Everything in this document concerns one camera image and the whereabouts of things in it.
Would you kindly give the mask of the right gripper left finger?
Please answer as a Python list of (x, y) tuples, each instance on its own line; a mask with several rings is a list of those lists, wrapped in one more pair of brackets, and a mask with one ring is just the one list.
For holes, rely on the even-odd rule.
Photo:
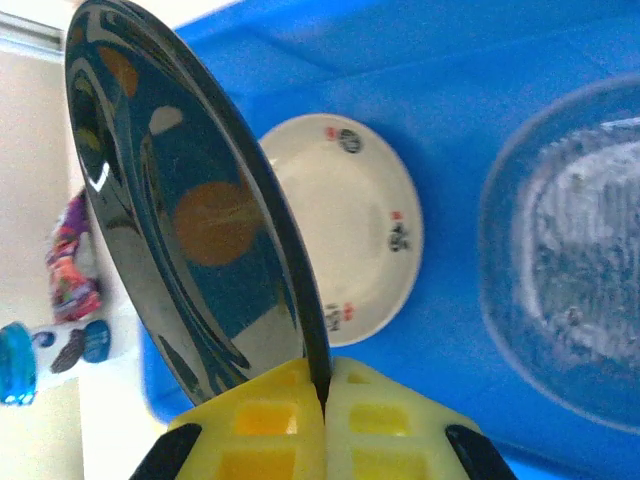
[(177, 416), (130, 480), (326, 480), (324, 416), (307, 360)]

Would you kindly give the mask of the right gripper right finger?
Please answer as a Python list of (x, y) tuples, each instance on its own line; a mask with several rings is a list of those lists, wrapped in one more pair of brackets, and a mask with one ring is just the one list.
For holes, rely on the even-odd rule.
[(346, 357), (325, 409), (327, 480), (517, 480), (470, 418)]

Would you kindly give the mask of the white plate with rim prints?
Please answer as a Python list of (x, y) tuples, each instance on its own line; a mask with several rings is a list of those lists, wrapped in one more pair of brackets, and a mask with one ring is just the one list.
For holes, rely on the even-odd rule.
[(371, 128), (316, 113), (260, 140), (313, 267), (329, 343), (364, 341), (399, 313), (417, 280), (424, 224), (416, 188)]

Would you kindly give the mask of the glossy black plate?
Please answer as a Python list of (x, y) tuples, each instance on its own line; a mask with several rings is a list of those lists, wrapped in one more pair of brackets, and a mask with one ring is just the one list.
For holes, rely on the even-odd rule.
[(83, 0), (65, 46), (72, 135), (99, 230), (194, 404), (289, 360), (332, 364), (299, 229), (258, 141), (183, 41), (130, 0)]

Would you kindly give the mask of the smoky clear round plate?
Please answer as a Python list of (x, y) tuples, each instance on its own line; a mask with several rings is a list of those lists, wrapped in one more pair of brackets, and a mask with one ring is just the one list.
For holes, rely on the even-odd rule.
[(477, 249), (507, 362), (562, 407), (640, 435), (640, 73), (581, 87), (513, 133)]

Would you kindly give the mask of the blue plastic bin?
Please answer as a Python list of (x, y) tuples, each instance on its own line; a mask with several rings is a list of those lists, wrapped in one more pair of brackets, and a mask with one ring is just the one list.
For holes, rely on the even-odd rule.
[(398, 316), (343, 355), (471, 417), (520, 478), (640, 480), (640, 435), (559, 406), (505, 361), (481, 318), (476, 250), (507, 138), (561, 96), (640, 71), (640, 0), (242, 0), (177, 32), (256, 135), (339, 114), (404, 161), (421, 270)]

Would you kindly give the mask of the colourful snack packet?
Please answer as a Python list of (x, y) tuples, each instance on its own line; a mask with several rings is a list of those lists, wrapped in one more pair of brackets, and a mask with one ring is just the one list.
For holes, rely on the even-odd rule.
[(45, 265), (54, 321), (78, 321), (101, 306), (88, 199), (81, 189), (59, 215), (48, 238)]

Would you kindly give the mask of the cup with blue lid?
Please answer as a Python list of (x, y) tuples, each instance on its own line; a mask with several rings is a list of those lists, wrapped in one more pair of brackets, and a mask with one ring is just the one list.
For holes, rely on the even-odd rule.
[(111, 347), (111, 329), (102, 319), (0, 328), (0, 405), (32, 404), (37, 394), (107, 361)]

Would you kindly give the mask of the aluminium frame post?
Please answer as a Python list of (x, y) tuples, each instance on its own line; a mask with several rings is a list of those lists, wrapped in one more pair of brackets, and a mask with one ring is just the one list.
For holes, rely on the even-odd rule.
[(41, 50), (61, 52), (64, 49), (61, 29), (2, 11), (0, 40)]

